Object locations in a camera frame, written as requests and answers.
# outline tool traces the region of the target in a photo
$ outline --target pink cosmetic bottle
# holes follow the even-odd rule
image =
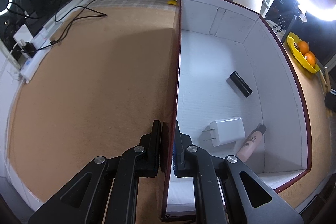
[[[257,148],[258,144],[263,138],[265,131],[266,126],[260,123],[255,131],[252,133],[252,135],[245,142],[243,147],[238,151],[237,157],[241,161],[246,162],[249,159],[249,157],[252,155],[253,151]]]

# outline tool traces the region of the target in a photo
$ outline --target yellow fruit bowl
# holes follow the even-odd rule
[[[315,64],[315,67],[310,65],[308,61],[305,59],[305,57],[300,53],[294,46],[295,44],[298,44],[298,42],[302,41],[296,34],[290,32],[289,35],[287,36],[287,43],[289,48],[291,49],[291,52],[293,53],[294,57],[296,58],[297,61],[309,72],[311,73],[317,73],[320,70],[320,67]]]

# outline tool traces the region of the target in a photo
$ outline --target white charger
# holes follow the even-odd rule
[[[241,117],[215,120],[210,123],[211,141],[213,146],[236,142],[245,139],[245,130]]]

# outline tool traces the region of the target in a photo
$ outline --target cardboard box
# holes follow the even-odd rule
[[[246,164],[277,193],[311,168],[311,131],[298,77],[280,41],[254,11],[228,0],[178,0],[161,141],[157,203],[163,220],[194,214],[192,178],[172,171],[176,120],[194,145],[224,158],[244,140],[213,147],[216,119],[240,116],[246,137],[259,123],[264,138]],[[233,71],[253,93],[245,98],[229,76]]]

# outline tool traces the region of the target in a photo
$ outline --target black cable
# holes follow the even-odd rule
[[[275,33],[282,32],[283,28],[285,28],[286,25],[287,25],[286,21],[284,20],[284,18],[281,15],[279,15],[278,21],[279,21],[278,24],[276,24],[272,27],[273,29],[276,29],[276,31],[274,31]]]
[[[3,31],[3,39],[4,40],[6,40],[6,31],[7,31],[7,29],[8,29],[8,27],[10,26],[11,24],[7,24],[7,26],[6,26],[6,28],[5,28],[5,30]]]
[[[93,9],[90,9],[88,8],[88,6],[95,2],[97,0],[91,0],[86,6],[76,6],[76,7],[73,7],[70,11],[68,11],[63,17],[61,17],[59,20],[56,21],[56,14],[55,14],[55,21],[58,22],[60,20],[62,20],[63,18],[65,18],[72,10],[76,9],[76,8],[83,8],[79,13],[78,15],[76,15],[69,23],[68,25],[66,25],[65,29],[63,30],[62,34],[60,35],[60,37],[57,39],[57,40],[53,40],[50,42],[49,45],[45,46],[45,47],[42,47],[42,48],[38,48],[34,51],[20,51],[20,50],[17,50],[17,49],[12,49],[13,51],[15,52],[21,52],[21,53],[31,53],[31,52],[37,52],[37,51],[40,51],[40,50],[44,50],[45,48],[48,48],[48,47],[51,47],[59,42],[61,42],[62,40],[64,40],[66,38],[66,36],[68,35],[68,32],[72,26],[72,24],[76,21],[76,20],[79,20],[79,19],[84,19],[84,18],[93,18],[93,17],[106,17],[107,14],[104,14],[102,12],[99,12],[99,11],[96,11],[96,10],[93,10]],[[90,10],[90,11],[93,11],[95,13],[98,13],[99,15],[94,15],[94,16],[85,16],[85,17],[79,17],[79,15],[84,11],[84,10]]]
[[[59,5],[57,7],[57,10],[56,10],[56,13],[55,13],[55,22],[59,22],[60,20],[62,20],[64,17],[62,17],[60,20],[56,20],[56,15],[61,7],[61,4],[62,4],[62,0],[59,1]]]
[[[17,4],[16,2],[8,2],[8,4],[14,4],[16,7],[19,7],[22,10],[22,13],[18,13],[16,11],[13,11],[13,10],[10,10],[10,9],[7,8],[7,10],[12,14],[23,16],[25,18],[30,18],[30,19],[41,19],[43,17],[43,16],[42,17],[31,17],[31,16],[28,16],[28,15],[25,15],[24,14],[25,10],[19,4]]]

